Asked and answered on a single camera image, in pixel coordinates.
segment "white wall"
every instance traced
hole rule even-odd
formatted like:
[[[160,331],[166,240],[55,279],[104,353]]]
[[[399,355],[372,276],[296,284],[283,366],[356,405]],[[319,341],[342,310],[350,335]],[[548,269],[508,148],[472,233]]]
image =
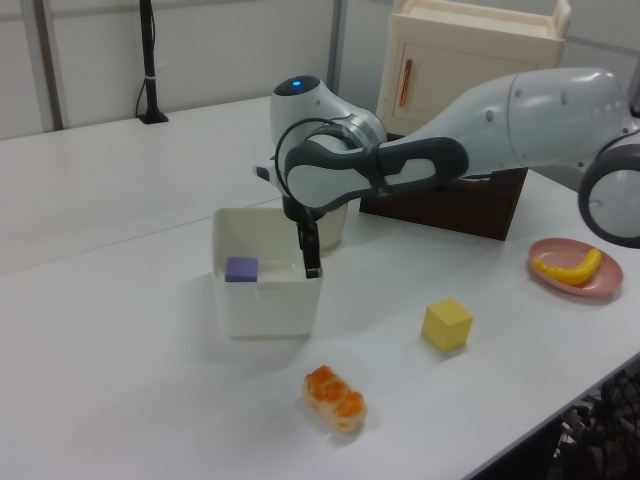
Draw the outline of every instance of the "white wall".
[[[466,0],[551,15],[556,0]],[[569,41],[561,66],[608,68],[628,86],[640,57],[638,0],[569,0]],[[393,0],[343,0],[337,91],[345,100],[375,111],[382,77],[387,20]]]
[[[20,0],[0,2],[0,140],[52,129],[37,38],[27,35],[33,28]]]
[[[144,78],[137,0],[50,0],[65,127],[134,115]],[[153,0],[160,109],[268,95],[301,73],[327,79],[333,0]]]

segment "white table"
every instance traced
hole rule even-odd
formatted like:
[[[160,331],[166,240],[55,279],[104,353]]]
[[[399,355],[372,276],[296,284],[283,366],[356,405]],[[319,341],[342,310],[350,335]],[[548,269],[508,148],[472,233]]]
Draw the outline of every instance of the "white table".
[[[550,236],[611,254],[619,294],[534,279],[527,250]],[[221,335],[210,219],[22,268],[0,276],[0,478],[471,476],[638,355],[639,261],[588,231],[574,192],[530,173],[506,242],[351,205],[304,339]],[[443,354],[420,327],[449,296],[475,321]],[[302,402],[322,364],[365,395],[359,435]]]
[[[275,199],[273,150],[268,98],[0,142],[0,274]]]

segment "orange handle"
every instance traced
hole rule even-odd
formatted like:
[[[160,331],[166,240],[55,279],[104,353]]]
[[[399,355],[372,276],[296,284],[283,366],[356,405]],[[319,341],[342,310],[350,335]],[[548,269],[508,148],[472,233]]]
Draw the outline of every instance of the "orange handle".
[[[403,108],[407,104],[407,91],[409,90],[409,75],[411,75],[411,66],[413,60],[408,58],[404,64],[404,80],[402,81],[402,92],[400,92],[400,103],[398,106]]]

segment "cabinet door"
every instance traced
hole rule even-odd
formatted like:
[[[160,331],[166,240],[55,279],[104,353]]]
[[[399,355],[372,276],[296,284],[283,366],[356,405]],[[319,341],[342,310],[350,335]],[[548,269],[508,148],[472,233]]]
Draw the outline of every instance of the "cabinet door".
[[[472,87],[537,68],[532,62],[405,43],[393,116],[428,122]]]

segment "pink plate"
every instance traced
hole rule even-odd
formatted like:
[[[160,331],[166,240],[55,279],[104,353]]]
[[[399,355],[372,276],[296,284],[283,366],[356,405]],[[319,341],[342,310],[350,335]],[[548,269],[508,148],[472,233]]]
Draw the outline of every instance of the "pink plate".
[[[582,262],[587,252],[592,248],[593,246],[589,244],[568,238],[545,238],[531,245],[529,249],[529,268],[542,280],[564,292],[585,297],[612,293],[620,288],[624,274],[618,262],[602,250],[600,250],[602,252],[602,263],[596,273],[586,282],[573,287],[554,280],[531,267],[532,258],[537,258],[541,262],[558,267],[574,267]]]

